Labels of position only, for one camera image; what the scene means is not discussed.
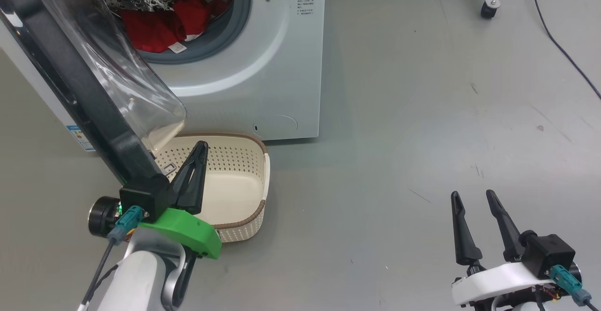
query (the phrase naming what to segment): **green bracket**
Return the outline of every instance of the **green bracket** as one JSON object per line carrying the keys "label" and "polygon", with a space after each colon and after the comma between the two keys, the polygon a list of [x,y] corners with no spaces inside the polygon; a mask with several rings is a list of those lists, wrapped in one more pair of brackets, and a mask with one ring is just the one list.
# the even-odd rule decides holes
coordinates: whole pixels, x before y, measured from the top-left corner
{"label": "green bracket", "polygon": [[203,257],[217,259],[221,253],[221,239],[215,228],[184,210],[167,208],[156,222],[140,223],[140,227],[153,228]]}

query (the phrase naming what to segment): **black wheel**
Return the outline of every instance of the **black wheel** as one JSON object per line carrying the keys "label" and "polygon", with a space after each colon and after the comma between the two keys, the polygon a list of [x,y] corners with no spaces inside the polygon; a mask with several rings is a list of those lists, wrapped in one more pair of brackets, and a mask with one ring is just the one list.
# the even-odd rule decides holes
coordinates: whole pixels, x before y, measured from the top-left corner
{"label": "black wheel", "polygon": [[496,8],[488,7],[486,2],[482,5],[482,10],[480,10],[480,16],[483,18],[493,18],[494,14],[496,14]]}

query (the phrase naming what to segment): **beige plastic basket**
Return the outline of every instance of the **beige plastic basket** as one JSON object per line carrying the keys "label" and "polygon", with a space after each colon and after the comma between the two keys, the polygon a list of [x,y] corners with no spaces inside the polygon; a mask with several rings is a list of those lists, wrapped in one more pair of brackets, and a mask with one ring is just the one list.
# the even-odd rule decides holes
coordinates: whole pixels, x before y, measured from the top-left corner
{"label": "beige plastic basket", "polygon": [[172,180],[199,140],[208,143],[202,211],[221,241],[248,240],[261,228],[269,188],[267,148],[257,138],[236,133],[179,135],[159,152],[156,162]]}

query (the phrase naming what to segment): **floor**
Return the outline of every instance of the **floor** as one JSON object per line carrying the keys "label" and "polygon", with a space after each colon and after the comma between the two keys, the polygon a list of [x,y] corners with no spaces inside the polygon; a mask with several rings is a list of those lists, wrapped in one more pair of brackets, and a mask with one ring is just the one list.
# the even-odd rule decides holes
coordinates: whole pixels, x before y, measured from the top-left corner
{"label": "floor", "polygon": [[[599,1],[539,3],[601,86]],[[585,288],[601,298],[601,101],[545,36],[532,0],[501,0],[490,21],[481,2],[326,0],[322,133],[270,143],[262,230],[197,262],[182,311],[459,310],[453,190],[484,266],[503,263],[493,189],[520,230],[576,249]],[[24,83],[1,54],[0,69]],[[82,227],[86,213],[118,183],[32,89],[14,90],[0,106],[13,133],[0,148],[13,169],[0,178],[0,277],[11,282],[0,300],[75,309],[105,246]],[[566,298],[547,309],[577,307]]]}

